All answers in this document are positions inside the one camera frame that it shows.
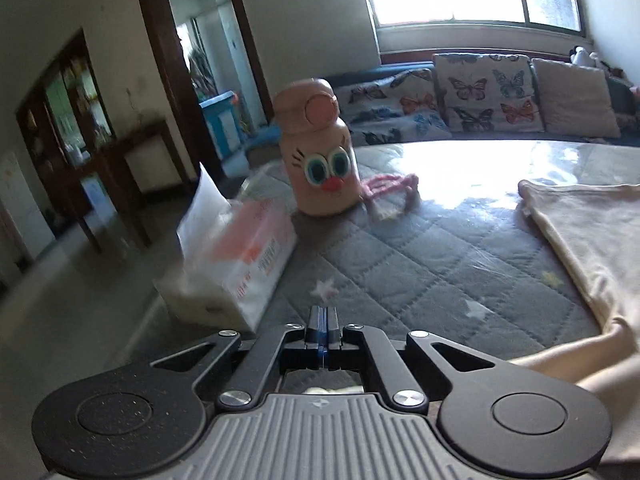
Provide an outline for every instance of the white wall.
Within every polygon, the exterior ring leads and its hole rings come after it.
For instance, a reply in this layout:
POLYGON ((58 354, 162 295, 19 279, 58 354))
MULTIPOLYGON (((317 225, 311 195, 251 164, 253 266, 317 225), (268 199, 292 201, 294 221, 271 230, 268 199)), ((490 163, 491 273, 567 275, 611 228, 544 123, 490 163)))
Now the white wall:
POLYGON ((169 0, 176 25, 181 25, 202 12, 198 0, 169 0))
POLYGON ((594 48, 640 84, 640 0, 582 0, 594 48))
POLYGON ((240 80, 234 67, 231 51, 226 44, 225 29, 218 10, 210 10, 199 16, 196 21, 200 29, 200 36, 207 59, 211 64, 213 78, 220 93, 228 90, 238 92, 240 80))
POLYGON ((254 74, 251 71, 249 58, 244 49, 244 41, 236 19, 233 5, 228 2, 218 7, 222 28, 225 31, 226 43, 228 44, 231 59, 233 60, 244 104, 251 118, 254 129, 266 123, 266 117, 262 110, 260 95, 255 85, 254 74))
POLYGON ((380 64, 366 0, 243 0, 271 94, 380 64))
MULTIPOLYGON (((0 151, 14 150, 41 208, 48 199, 14 111, 43 69, 81 27, 116 134, 125 132, 135 116, 126 94, 130 88, 139 110, 167 117, 178 150, 194 175, 164 93, 138 0, 0 0, 0 9, 0 151)), ((129 161, 143 190, 178 181, 168 153, 159 143, 140 149, 129 161)))

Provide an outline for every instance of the white blanket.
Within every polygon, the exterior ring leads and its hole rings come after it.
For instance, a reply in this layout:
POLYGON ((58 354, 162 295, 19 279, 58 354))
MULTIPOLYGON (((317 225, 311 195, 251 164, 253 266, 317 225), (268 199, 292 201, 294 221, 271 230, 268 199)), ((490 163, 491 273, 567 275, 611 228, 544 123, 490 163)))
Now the white blanket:
POLYGON ((613 423, 603 462, 640 460, 640 186, 547 187, 520 182, 602 334, 515 360, 574 382, 607 406, 613 423))

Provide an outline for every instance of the floor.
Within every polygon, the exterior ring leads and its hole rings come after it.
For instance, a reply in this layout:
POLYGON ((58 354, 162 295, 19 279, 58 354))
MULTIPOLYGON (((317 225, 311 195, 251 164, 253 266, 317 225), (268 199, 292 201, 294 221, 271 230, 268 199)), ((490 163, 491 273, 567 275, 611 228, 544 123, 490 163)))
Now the floor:
POLYGON ((119 218, 99 230, 95 253, 78 226, 47 250, 0 304, 0 478, 36 479, 45 469, 31 440, 31 414, 65 383, 118 365, 157 297, 153 279, 179 258, 181 199, 149 206, 154 243, 140 248, 119 218))
POLYGON ((246 160, 244 150, 239 150, 223 160, 222 169, 228 178, 247 176, 249 174, 249 161, 246 160))

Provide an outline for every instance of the red mouth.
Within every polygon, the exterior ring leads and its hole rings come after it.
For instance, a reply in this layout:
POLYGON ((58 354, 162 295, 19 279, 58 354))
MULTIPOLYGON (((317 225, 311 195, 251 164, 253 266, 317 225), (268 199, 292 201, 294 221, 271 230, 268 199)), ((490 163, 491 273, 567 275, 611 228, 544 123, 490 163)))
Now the red mouth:
POLYGON ((336 191, 340 191, 343 185, 344 185, 344 181, 341 178, 332 176, 331 178, 328 178, 322 183, 322 185, 320 186, 320 189, 322 189, 322 191, 327 191, 329 193, 335 193, 336 191))

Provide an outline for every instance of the butterfly print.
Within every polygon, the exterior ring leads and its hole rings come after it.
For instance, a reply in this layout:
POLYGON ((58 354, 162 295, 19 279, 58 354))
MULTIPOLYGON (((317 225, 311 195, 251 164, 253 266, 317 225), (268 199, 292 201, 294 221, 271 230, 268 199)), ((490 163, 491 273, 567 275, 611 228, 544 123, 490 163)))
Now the butterfly print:
POLYGON ((496 82, 500 85, 500 93, 505 99, 524 97, 524 70, 520 70, 513 79, 509 79, 499 70, 492 70, 496 82))
POLYGON ((460 117, 462 131, 464 132, 490 132, 494 129, 494 125, 491 122, 494 111, 491 108, 480 112, 478 117, 474 117, 462 108, 453 107, 453 110, 458 114, 458 117, 460 117))
POLYGON ((531 104, 530 99, 524 101, 522 108, 514 108, 513 106, 504 103, 500 104, 500 108, 502 108, 504 116, 509 124, 515 124, 521 119, 523 121, 529 120, 531 122, 536 118, 533 104, 531 104))
POLYGON ((478 61, 478 56, 476 56, 475 54, 445 54, 445 56, 447 57, 447 61, 449 61, 451 64, 475 63, 476 61, 478 61))
POLYGON ((508 61, 517 61, 520 59, 520 56, 517 56, 516 54, 489 54, 489 57, 494 61, 502 61, 503 59, 508 61))
POLYGON ((422 99, 414 99, 409 96, 404 96, 400 98, 400 104, 402 106, 402 111, 405 115, 414 113, 418 108, 430 108, 431 110, 435 110, 437 108, 435 104, 435 97, 429 92, 424 94, 422 99))
POLYGON ((431 70, 427 70, 426 68, 421 68, 419 70, 406 70, 405 72, 401 72, 394 77, 394 80, 389 84, 389 88, 399 87, 404 82, 404 80, 411 75, 415 75, 416 77, 424 79, 425 81, 433 81, 433 79, 431 78, 431 70))
POLYGON ((402 140, 402 133, 398 128, 391 128, 388 135, 376 135, 372 132, 364 132, 364 140, 369 146, 375 146, 377 144, 396 144, 402 140))
POLYGON ((436 128, 439 128, 445 132, 448 132, 449 129, 447 128, 447 125, 444 123, 444 121, 440 118, 440 116, 438 114, 429 114, 428 117, 425 117, 422 114, 417 114, 414 117, 414 121, 415 121, 415 129, 418 131, 419 134, 426 134, 429 131, 429 128, 431 128, 432 126, 435 126, 436 128))
POLYGON ((363 98, 386 99, 386 95, 378 85, 358 86, 351 90, 351 97, 349 97, 349 104, 352 105, 363 98))
POLYGON ((395 119, 402 117, 398 112, 392 112, 391 108, 371 108, 356 115, 350 124, 367 123, 369 121, 384 121, 385 119, 395 119))
POLYGON ((465 85, 460 79, 450 77, 449 81, 453 88, 456 90, 456 95, 463 101, 469 101, 472 97, 475 101, 481 101, 484 99, 484 87, 486 85, 486 78, 478 79, 472 85, 465 85))

